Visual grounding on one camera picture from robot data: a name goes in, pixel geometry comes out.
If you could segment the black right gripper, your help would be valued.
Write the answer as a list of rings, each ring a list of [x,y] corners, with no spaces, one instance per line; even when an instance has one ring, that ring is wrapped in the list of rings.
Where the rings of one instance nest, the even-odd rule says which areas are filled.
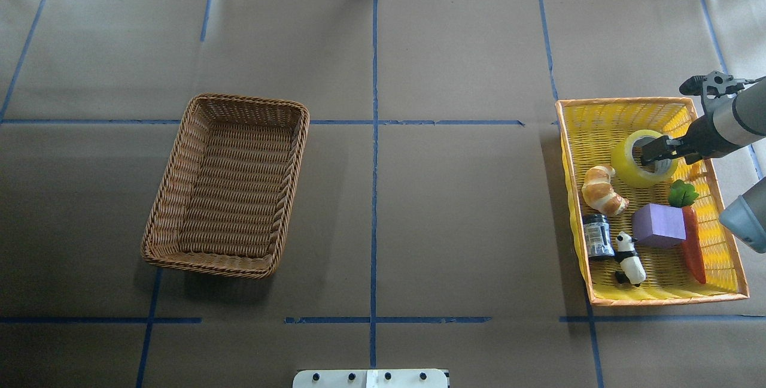
[[[706,114],[694,120],[686,134],[678,140],[660,136],[641,146],[640,150],[643,166],[678,159],[679,156],[687,165],[693,165],[703,159],[717,159],[730,154],[731,142],[720,135],[712,116]]]

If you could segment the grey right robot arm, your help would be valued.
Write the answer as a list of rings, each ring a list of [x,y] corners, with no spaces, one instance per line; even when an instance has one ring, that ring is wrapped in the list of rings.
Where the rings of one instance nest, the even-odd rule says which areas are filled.
[[[764,77],[735,78],[712,71],[692,76],[679,86],[683,95],[700,96],[703,116],[681,137],[661,136],[640,148],[641,165],[684,158],[688,165],[719,159],[765,137]],[[736,197],[719,221],[749,248],[765,252],[765,182]]]

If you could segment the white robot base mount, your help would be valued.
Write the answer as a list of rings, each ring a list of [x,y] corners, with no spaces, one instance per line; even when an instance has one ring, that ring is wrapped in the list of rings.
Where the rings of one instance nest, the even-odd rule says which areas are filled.
[[[304,369],[293,387],[450,387],[449,372],[415,369]]]

